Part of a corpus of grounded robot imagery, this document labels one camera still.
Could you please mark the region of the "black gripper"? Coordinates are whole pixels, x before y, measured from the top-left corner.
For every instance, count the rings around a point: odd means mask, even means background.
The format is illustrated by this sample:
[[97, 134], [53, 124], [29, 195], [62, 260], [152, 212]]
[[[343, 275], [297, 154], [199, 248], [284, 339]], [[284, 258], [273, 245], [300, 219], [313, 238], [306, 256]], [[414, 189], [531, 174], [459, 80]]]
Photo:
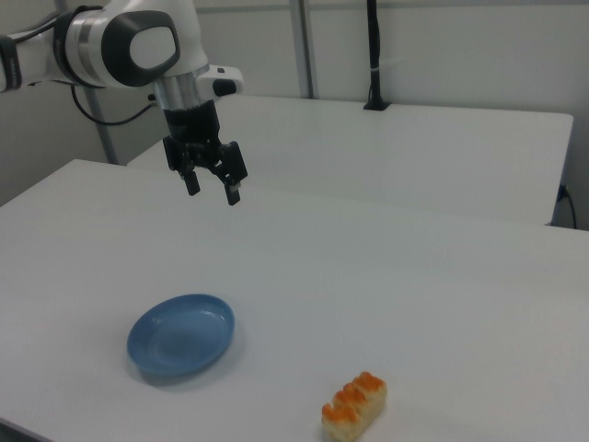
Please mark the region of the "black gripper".
[[217, 159], [212, 173], [224, 184], [230, 206], [240, 201], [241, 181], [248, 170], [237, 142], [221, 144], [215, 103], [206, 101], [187, 110], [165, 110], [169, 136], [163, 139], [168, 167], [177, 171], [190, 196], [200, 191], [187, 146], [200, 146], [207, 159]]

